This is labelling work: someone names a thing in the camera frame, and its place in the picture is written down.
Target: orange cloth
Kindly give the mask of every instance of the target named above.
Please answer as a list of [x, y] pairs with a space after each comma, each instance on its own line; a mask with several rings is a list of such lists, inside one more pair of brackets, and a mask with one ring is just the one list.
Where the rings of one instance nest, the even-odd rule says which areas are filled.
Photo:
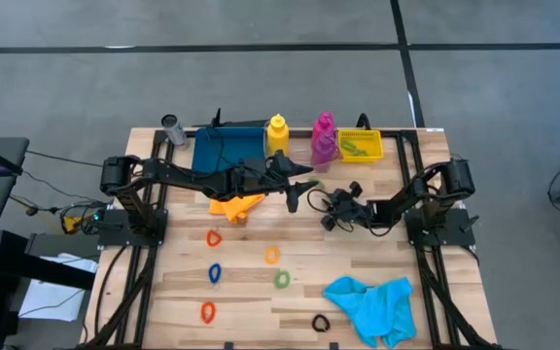
[[231, 223], [237, 224], [240, 220], [244, 220], [247, 217], [246, 212], [248, 209], [263, 199], [264, 194], [248, 195], [243, 198], [235, 197], [226, 202], [211, 199], [209, 213], [213, 215], [225, 214]]

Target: wooden tabletop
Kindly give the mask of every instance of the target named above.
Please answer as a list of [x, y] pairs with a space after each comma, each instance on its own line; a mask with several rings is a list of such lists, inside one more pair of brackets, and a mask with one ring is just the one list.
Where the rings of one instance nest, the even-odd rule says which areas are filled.
[[[153, 128], [134, 128], [128, 140], [127, 155], [150, 156]], [[423, 162], [448, 160], [448, 145], [442, 130], [417, 129]], [[302, 164], [310, 159], [309, 139], [292, 139], [289, 157]], [[347, 189], [358, 181], [364, 193], [360, 201], [389, 198], [403, 187], [399, 156], [393, 139], [383, 139], [384, 159], [375, 163], [335, 162], [327, 173], [296, 177], [305, 181], [316, 177], [328, 191]], [[173, 161], [191, 167], [193, 147], [175, 152]], [[411, 155], [409, 145], [406, 153]], [[408, 157], [413, 172], [413, 161]], [[369, 285], [407, 277], [412, 285], [410, 298], [417, 330], [414, 339], [400, 343], [397, 349], [425, 349], [431, 346], [420, 277], [413, 248], [407, 243], [403, 221], [383, 238], [355, 227], [346, 232], [338, 227], [325, 231], [319, 221], [322, 214], [312, 210], [305, 196], [295, 214], [287, 211], [285, 195], [271, 194], [248, 212], [244, 226], [231, 225], [223, 216], [208, 214], [209, 199], [200, 192], [170, 188], [166, 208], [169, 223], [165, 242], [158, 249], [150, 311], [144, 348], [223, 348], [226, 341], [235, 348], [365, 348], [342, 310], [322, 296], [323, 289], [337, 278], [352, 276]], [[214, 248], [206, 244], [209, 229], [218, 228], [223, 241]], [[264, 252], [270, 246], [280, 250], [277, 264], [265, 263]], [[94, 310], [100, 284], [119, 247], [101, 254], [94, 288], [89, 302], [86, 325], [89, 338], [94, 332]], [[100, 326], [112, 315], [123, 297], [130, 248], [121, 255], [109, 277], [100, 310]], [[478, 333], [496, 341], [481, 277], [476, 261], [458, 247], [442, 248], [453, 300]], [[142, 254], [140, 268], [145, 259]], [[208, 269], [222, 266], [220, 287], [209, 282]], [[275, 274], [286, 269], [291, 284], [276, 289]], [[210, 325], [200, 319], [205, 301], [217, 305]], [[131, 341], [137, 319], [137, 301], [131, 308], [126, 339]], [[436, 301], [439, 329], [446, 342], [446, 324]], [[311, 329], [314, 315], [330, 319], [329, 332]]]

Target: blue ring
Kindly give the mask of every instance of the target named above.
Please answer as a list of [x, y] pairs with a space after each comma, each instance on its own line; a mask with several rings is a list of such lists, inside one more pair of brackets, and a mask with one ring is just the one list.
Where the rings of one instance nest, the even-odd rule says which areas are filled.
[[220, 277], [222, 276], [222, 267], [218, 263], [214, 263], [209, 268], [209, 280], [211, 283], [216, 284], [220, 282]]

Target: concrete floor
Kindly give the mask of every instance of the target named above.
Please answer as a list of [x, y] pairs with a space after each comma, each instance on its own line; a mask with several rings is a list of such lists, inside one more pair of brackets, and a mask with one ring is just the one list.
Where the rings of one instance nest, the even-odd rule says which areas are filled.
[[[402, 0], [409, 43], [560, 42], [560, 2]], [[0, 0], [0, 47], [396, 42], [389, 2], [361, 0]], [[560, 51], [413, 52], [426, 126], [444, 127], [472, 162], [481, 216], [475, 234], [501, 344], [560, 348], [560, 213], [545, 192], [560, 169]], [[0, 54], [0, 135], [30, 148], [100, 162], [121, 154], [134, 126], [174, 113], [207, 123], [324, 109], [341, 125], [361, 112], [412, 126], [398, 52]], [[91, 167], [28, 156], [54, 185], [102, 198]], [[14, 193], [42, 205], [70, 198], [21, 177]], [[13, 203], [0, 228], [51, 233]], [[74, 237], [80, 255], [90, 237]], [[37, 253], [64, 251], [51, 240]], [[79, 322], [21, 321], [10, 343], [73, 346]]]

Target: blue tray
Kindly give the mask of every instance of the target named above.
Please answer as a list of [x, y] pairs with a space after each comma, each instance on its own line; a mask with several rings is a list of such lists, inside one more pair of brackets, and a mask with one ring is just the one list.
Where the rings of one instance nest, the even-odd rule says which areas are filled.
[[[192, 169], [212, 172], [220, 156], [220, 135], [224, 138], [224, 158], [233, 163], [244, 158], [265, 159], [262, 127], [217, 127], [200, 128], [195, 132]], [[220, 160], [218, 170], [224, 170], [230, 164]]]

